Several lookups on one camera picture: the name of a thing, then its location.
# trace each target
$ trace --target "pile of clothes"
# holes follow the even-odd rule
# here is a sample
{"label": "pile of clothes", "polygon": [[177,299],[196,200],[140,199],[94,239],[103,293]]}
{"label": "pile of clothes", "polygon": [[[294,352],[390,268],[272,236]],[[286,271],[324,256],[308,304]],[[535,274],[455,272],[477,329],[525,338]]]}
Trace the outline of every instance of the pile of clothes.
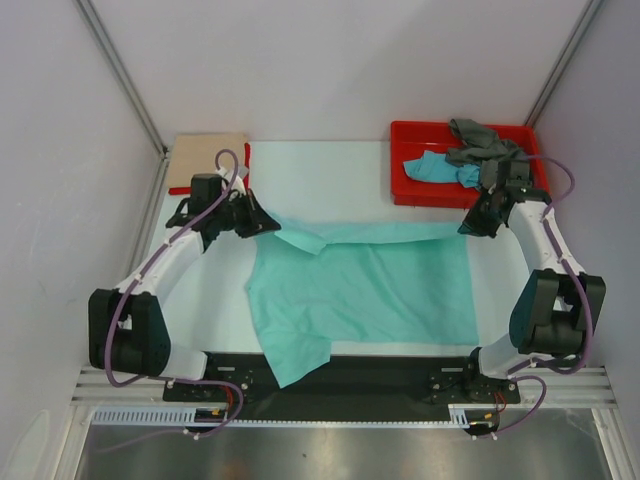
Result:
{"label": "pile of clothes", "polygon": [[453,119],[449,127],[463,146],[450,148],[446,154],[427,150],[421,158],[404,162],[404,171],[409,178],[490,188],[495,183],[499,162],[526,156],[514,141],[501,140],[495,130],[473,120]]}

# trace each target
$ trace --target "white wall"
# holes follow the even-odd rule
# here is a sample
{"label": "white wall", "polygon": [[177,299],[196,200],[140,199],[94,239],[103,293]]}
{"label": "white wall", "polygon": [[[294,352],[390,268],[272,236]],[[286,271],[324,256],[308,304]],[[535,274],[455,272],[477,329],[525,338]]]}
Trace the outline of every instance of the white wall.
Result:
{"label": "white wall", "polygon": [[87,299],[124,274],[158,157],[70,0],[4,4],[0,64],[1,472],[42,409],[43,464],[58,447]]}
{"label": "white wall", "polygon": [[95,0],[167,144],[522,123],[585,0]]}
{"label": "white wall", "polygon": [[559,223],[607,297],[595,363],[606,365],[640,446],[640,3],[608,2],[563,78],[537,131],[545,152],[575,172]]}

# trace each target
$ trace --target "white table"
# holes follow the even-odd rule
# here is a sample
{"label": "white table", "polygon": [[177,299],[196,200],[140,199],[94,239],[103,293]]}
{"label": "white table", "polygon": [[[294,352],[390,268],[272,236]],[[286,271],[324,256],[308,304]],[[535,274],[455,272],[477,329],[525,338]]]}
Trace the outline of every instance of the white table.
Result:
{"label": "white table", "polygon": [[[461,222],[465,211],[393,205],[386,142],[254,142],[250,185],[262,206],[308,222]],[[166,195],[151,248],[183,197]],[[515,236],[468,239],[480,344],[507,332],[529,274]],[[203,351],[261,352],[245,284],[256,256],[253,240],[225,232],[176,285],[164,307],[177,342]],[[336,342],[337,354],[468,355],[474,345]]]}

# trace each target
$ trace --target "turquoise cloth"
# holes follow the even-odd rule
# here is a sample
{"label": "turquoise cloth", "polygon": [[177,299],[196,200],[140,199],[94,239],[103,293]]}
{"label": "turquoise cloth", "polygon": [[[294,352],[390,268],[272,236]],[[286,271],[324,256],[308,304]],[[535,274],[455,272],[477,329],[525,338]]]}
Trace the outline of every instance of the turquoise cloth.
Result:
{"label": "turquoise cloth", "polygon": [[458,224],[276,219],[281,231],[256,237],[247,291],[280,387],[327,363],[332,341],[478,344]]}
{"label": "turquoise cloth", "polygon": [[404,162],[409,178],[429,183],[456,183],[465,187],[477,187],[480,183],[480,167],[472,163],[461,167],[445,160],[446,154],[425,151],[421,158]]}

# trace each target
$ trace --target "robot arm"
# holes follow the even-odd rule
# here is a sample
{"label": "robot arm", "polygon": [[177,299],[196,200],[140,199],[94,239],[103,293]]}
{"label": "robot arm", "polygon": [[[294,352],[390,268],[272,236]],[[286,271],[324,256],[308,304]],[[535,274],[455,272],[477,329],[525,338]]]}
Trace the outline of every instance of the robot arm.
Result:
{"label": "robot arm", "polygon": [[502,162],[496,186],[482,192],[460,227],[460,233],[494,237],[504,223],[516,235],[530,272],[511,314],[509,333],[476,352],[479,373],[485,377],[505,379],[533,355],[563,359],[583,352],[585,309],[566,267],[586,293],[595,329],[604,282],[587,275],[571,255],[550,201],[546,192],[533,187],[528,161]]}
{"label": "robot arm", "polygon": [[231,194],[207,216],[174,241],[182,227],[201,215],[220,197],[231,175],[195,175],[191,196],[180,202],[166,224],[169,246],[146,271],[154,252],[113,290],[96,290],[89,299],[89,358],[96,368],[105,368],[107,334],[116,306],[135,280],[144,277],[129,293],[118,318],[111,349],[113,370],[150,377],[199,380],[205,373],[207,356],[171,341],[162,315],[162,305],[187,269],[208,249],[220,232],[234,230],[241,238],[280,229],[260,207],[253,192],[236,178]]}

